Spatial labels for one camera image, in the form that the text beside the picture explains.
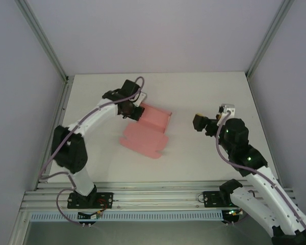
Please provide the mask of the pink paper box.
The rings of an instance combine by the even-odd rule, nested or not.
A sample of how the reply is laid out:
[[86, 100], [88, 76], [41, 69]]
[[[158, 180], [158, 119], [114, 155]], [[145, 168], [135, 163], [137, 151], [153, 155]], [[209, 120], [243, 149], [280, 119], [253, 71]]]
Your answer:
[[139, 121], [127, 125], [119, 143], [143, 156], [158, 159], [169, 140], [166, 130], [172, 112], [146, 103], [141, 103], [141, 106], [144, 115]]

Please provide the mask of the grey metal panel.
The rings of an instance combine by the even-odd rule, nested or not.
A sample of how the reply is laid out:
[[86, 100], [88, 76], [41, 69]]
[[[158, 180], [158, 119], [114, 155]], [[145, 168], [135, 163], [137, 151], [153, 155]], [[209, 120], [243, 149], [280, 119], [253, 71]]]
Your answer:
[[32, 222], [23, 245], [272, 245], [252, 219], [222, 222], [102, 222], [81, 228], [67, 222]]

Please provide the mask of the aluminium table side rail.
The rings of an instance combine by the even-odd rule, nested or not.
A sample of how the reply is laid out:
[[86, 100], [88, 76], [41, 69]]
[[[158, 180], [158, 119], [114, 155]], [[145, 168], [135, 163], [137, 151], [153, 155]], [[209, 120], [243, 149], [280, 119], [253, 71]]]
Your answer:
[[49, 135], [46, 139], [44, 150], [40, 154], [39, 159], [39, 167], [36, 168], [37, 172], [35, 173], [34, 181], [32, 183], [31, 191], [35, 191], [37, 189], [38, 183], [41, 181], [41, 176], [48, 176], [47, 170], [50, 168], [51, 163], [47, 165], [47, 167], [42, 170], [42, 168], [46, 165], [48, 159], [51, 156], [51, 147], [52, 147], [52, 140], [54, 135], [55, 128], [63, 122], [66, 106], [70, 97], [72, 85], [74, 81], [74, 76], [69, 76], [66, 83], [63, 84], [62, 90], [59, 94], [58, 103], [54, 111], [53, 122], [49, 129]]

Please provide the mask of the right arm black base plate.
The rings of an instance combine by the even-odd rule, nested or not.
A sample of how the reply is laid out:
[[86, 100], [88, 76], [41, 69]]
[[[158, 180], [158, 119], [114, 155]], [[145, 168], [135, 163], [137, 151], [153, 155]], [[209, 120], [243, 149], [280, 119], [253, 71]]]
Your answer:
[[202, 194], [205, 208], [238, 208], [231, 202], [230, 197], [226, 197], [220, 191], [204, 191]]

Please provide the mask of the aluminium mounting rail bed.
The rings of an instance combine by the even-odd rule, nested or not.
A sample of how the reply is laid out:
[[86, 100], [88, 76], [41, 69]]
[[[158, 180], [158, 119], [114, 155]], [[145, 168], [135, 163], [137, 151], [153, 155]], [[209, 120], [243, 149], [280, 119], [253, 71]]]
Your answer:
[[[198, 196], [218, 191], [221, 181], [96, 182], [99, 192], [113, 193], [113, 211], [203, 210]], [[23, 195], [20, 211], [67, 211], [69, 183], [39, 183]]]

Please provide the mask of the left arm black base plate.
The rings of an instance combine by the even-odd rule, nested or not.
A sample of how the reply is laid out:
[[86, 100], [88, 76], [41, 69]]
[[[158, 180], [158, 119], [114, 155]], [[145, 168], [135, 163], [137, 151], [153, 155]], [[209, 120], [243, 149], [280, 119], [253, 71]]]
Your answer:
[[111, 209], [112, 204], [112, 192], [95, 192], [88, 197], [72, 192], [67, 199], [68, 209]]

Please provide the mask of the aluminium frame post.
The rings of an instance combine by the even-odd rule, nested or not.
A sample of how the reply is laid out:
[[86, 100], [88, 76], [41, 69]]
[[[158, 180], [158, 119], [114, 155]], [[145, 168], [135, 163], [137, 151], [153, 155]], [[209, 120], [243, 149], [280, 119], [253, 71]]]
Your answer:
[[51, 64], [57, 71], [59, 77], [62, 79], [64, 83], [68, 82], [68, 75], [65, 72], [61, 62], [58, 59], [56, 52], [54, 51], [49, 39], [46, 36], [45, 31], [43, 30], [38, 18], [36, 17], [33, 9], [31, 8], [28, 0], [14, 0], [17, 4], [18, 8], [20, 9], [23, 17], [25, 18], [26, 22], [30, 26], [32, 32], [34, 33], [35, 37], [37, 38], [39, 44], [41, 45], [42, 49], [46, 53], [47, 57], [49, 58]]
[[295, 0], [282, 0], [275, 16], [273, 17], [270, 23], [270, 26], [267, 29], [267, 32], [264, 38], [262, 39], [261, 44], [259, 45], [257, 49], [257, 52], [252, 62], [250, 63], [247, 71], [245, 72], [245, 75], [248, 81], [252, 78], [253, 74], [257, 70], [258, 65], [260, 64], [262, 58], [267, 52], [280, 26], [282, 25], [283, 21], [285, 20], [289, 10], [291, 9], [294, 3], [295, 3]]

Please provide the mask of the short aluminium frame leg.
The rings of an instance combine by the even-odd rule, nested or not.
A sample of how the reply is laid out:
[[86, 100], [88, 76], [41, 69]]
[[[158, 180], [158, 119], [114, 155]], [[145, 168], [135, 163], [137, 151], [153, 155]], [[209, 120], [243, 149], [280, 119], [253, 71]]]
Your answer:
[[19, 212], [13, 226], [13, 230], [8, 241], [8, 245], [23, 245], [29, 222], [31, 218], [30, 212]]

